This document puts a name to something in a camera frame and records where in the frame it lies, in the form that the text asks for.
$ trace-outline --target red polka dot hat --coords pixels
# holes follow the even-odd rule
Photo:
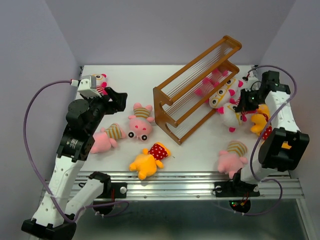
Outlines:
[[[170,151],[160,142],[156,142],[148,151],[155,160],[163,160],[171,155]]]

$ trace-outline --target screw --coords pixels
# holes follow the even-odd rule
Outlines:
[[[120,187],[120,193],[125,194],[127,192],[127,189],[125,186]]]

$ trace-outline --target plush toy ear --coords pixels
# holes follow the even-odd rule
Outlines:
[[[151,112],[153,108],[152,108],[152,105],[147,105],[147,106],[145,106],[145,109],[147,109]]]
[[[224,110],[224,107],[219,107],[217,110],[216,110],[219,114],[224,114],[225,113],[225,110]]]
[[[146,120],[147,120],[149,123],[152,123],[152,122],[155,120],[155,118],[152,117],[152,116],[150,116],[150,117],[147,117]]]
[[[234,96],[236,94],[235,90],[229,89],[230,96]]]
[[[110,138],[110,143],[112,145],[112,147],[117,148],[118,147],[118,143],[116,140],[114,140],[113,138]]]
[[[236,100],[234,100],[233,98],[230,98],[229,103],[236,104]]]
[[[241,156],[239,159],[243,164],[247,164],[248,163],[248,159],[245,156]]]
[[[197,95],[197,96],[202,96],[203,95],[203,92],[200,88],[197,88],[195,91],[194,91],[194,94]]]
[[[219,151],[219,156],[225,155],[225,154],[228,154],[228,153],[229,153],[229,152],[226,151],[226,150],[221,150],[221,151]]]
[[[203,80],[202,80],[202,83],[203,84],[208,84],[208,83],[210,83],[211,82],[211,80],[210,80],[210,78],[208,78],[208,77],[205,77]]]
[[[238,88],[242,87],[244,85],[244,83],[242,81],[239,80],[239,83],[238,83]]]

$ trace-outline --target gray floor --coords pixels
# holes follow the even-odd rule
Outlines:
[[[73,240],[305,240],[295,200],[282,200],[271,213],[235,215],[227,201],[133,202],[123,215],[104,218],[87,210]],[[254,200],[250,212],[264,211],[273,200]]]

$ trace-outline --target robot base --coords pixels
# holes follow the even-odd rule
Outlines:
[[[77,224],[64,222],[62,225],[52,228],[52,224],[47,227],[36,223],[36,219],[25,220],[21,230],[43,240],[71,240],[76,232]]]
[[[217,198],[242,198],[245,195],[249,197],[259,197],[258,185],[245,183],[240,180],[239,172],[235,173],[233,179],[228,181],[217,181],[214,183],[215,196]]]

